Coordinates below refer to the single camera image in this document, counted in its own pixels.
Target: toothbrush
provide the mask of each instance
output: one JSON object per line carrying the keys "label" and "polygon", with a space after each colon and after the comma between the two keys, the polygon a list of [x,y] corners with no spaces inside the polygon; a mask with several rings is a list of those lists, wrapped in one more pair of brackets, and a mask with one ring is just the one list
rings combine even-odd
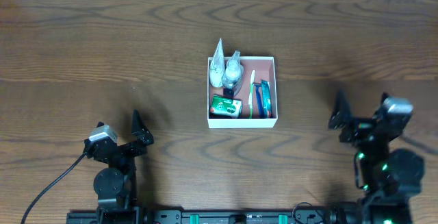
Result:
{"label": "toothbrush", "polygon": [[250,90],[249,90],[249,99],[248,99],[248,105],[249,105],[249,118],[253,118],[253,85],[254,85],[254,78],[255,78],[255,70],[251,73],[251,83],[250,83]]}

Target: open box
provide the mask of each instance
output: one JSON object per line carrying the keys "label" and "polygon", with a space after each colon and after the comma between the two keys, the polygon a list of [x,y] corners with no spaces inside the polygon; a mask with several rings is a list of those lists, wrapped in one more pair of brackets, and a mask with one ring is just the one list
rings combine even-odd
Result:
{"label": "open box", "polygon": [[[231,57],[225,57],[225,63]],[[240,57],[240,64],[244,67],[242,88],[234,99],[242,101],[242,113],[238,119],[217,119],[210,115],[211,100],[214,95],[223,96],[223,88],[214,88],[210,85],[209,67],[213,60],[212,57],[208,58],[207,67],[207,121],[209,128],[272,128],[274,127],[279,114],[277,110],[276,99],[276,82],[275,82],[275,65],[273,57]],[[250,92],[250,79],[251,73],[255,70],[254,83],[261,83],[261,80],[269,82],[271,105],[272,105],[272,118],[261,119],[259,115],[259,108],[257,105],[257,97],[255,88],[253,90],[253,118],[249,119],[250,108],[248,104],[249,92]]]}

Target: wood grain surface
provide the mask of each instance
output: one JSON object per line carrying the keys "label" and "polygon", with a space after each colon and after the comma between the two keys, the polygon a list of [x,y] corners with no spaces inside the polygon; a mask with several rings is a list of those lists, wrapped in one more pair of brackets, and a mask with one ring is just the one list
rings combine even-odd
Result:
{"label": "wood grain surface", "polygon": [[[206,61],[275,57],[273,129],[209,129]],[[136,159],[140,201],[185,209],[293,208],[355,201],[354,149],[327,131],[335,92],[369,116],[382,91],[415,114],[405,147],[426,159],[416,223],[438,219],[438,0],[2,0],[0,223],[80,155],[98,121],[128,142],[138,109],[155,137]],[[65,223],[97,207],[83,160],[30,212]]]}

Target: silver metal part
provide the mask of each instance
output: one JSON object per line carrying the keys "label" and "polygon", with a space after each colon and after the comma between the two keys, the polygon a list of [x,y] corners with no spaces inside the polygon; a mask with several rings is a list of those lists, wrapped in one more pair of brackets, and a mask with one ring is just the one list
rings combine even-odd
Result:
{"label": "silver metal part", "polygon": [[88,140],[94,142],[102,138],[110,138],[113,142],[117,143],[117,134],[109,125],[103,125],[92,130]]}
{"label": "silver metal part", "polygon": [[382,106],[390,114],[410,114],[413,110],[412,104],[405,98],[388,97]]}

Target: plastic bottle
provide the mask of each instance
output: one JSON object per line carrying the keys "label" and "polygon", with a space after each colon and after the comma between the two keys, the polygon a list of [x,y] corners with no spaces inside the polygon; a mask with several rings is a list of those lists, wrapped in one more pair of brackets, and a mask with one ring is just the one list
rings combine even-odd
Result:
{"label": "plastic bottle", "polygon": [[213,87],[222,87],[222,77],[225,72],[224,50],[222,48],[222,39],[219,40],[216,51],[213,55],[213,60],[210,63],[210,84]]}
{"label": "plastic bottle", "polygon": [[233,97],[239,92],[242,87],[242,76],[244,74],[244,67],[240,64],[240,51],[236,51],[227,62],[222,84],[225,88],[232,90]]}

